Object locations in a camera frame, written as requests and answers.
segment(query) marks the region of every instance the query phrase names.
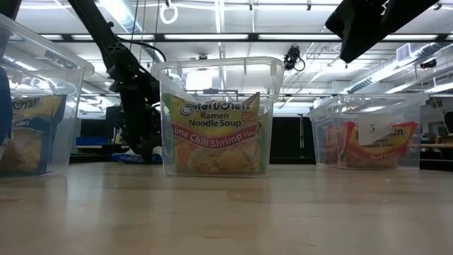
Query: plastic container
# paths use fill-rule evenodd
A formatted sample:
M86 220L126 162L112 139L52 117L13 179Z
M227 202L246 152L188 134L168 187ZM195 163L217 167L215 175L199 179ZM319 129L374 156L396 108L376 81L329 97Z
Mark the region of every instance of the plastic container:
M82 81L93 66L3 15L0 56L0 123L8 123L0 128L0 178L65 173Z
M270 57L156 64L166 173L265 176L284 70Z
M423 93L328 99L308 114L317 164L342 169L419 169L420 107L428 99Z

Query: air vent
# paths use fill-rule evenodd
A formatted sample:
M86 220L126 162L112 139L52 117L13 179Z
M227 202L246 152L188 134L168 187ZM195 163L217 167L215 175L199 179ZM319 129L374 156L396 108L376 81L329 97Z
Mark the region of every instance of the air vent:
M411 44L407 43L396 50L396 58L398 62L404 61L411 57Z

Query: wooden table surface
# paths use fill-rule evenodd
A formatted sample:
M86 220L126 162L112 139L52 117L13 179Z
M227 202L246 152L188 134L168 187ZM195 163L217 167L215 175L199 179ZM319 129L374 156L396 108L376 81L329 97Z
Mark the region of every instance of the wooden table surface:
M3 182L0 254L453 252L452 173L272 169L232 179L75 164L66 176Z

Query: maruchan logo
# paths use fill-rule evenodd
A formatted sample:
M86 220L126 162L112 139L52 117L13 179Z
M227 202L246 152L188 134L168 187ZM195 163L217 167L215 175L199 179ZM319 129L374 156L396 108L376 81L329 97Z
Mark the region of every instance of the maruchan logo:
M216 102L211 104L191 104L187 103L182 106L179 110L179 113L184 116L188 117L192 115L195 111L250 111L252 110L252 106L246 106L240 103L227 103L227 102Z

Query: ceiling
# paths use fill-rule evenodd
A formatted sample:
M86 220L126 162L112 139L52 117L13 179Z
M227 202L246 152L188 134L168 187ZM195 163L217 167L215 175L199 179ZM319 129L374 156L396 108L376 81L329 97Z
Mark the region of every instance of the ceiling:
M115 10L104 7L107 0L96 1L107 21L114 23L115 33L126 33L115 19ZM124 2L130 11L137 10L137 24L144 33L330 33L323 30L326 19L341 0L311 0L311 10L307 11L307 0L191 0L171 2L178 9L178 17L171 24L165 24L158 17L160 6L165 1L110 0L114 5ZM435 6L411 21L397 33L451 33L453 31L453 0L440 1L442 8ZM171 19L172 10L166 10L164 17ZM23 0L17 22L39 34L87 34L81 21L76 17L67 1L62 0ZM56 42L63 48L91 62L96 73L86 78L84 88L94 93L108 93L110 80L103 65L101 54L93 42ZM286 72L284 93L333 93L337 84L349 84L352 80L369 73L373 68L396 56L396 50L403 42L381 42L348 66L338 59L339 43L331 42L156 42L168 61L197 59L207 55L208 59L232 57L275 57L283 59L292 45L298 45L305 52L303 59L306 69L303 72ZM141 60L144 67L152 64L150 56L140 46L133 45L131 51ZM445 50L439 65L448 66L451 50ZM421 70L423 75L434 70ZM383 79L384 85L398 86L415 79L413 67L404 72ZM225 89L237 79L228 79ZM379 86L374 93L384 92Z

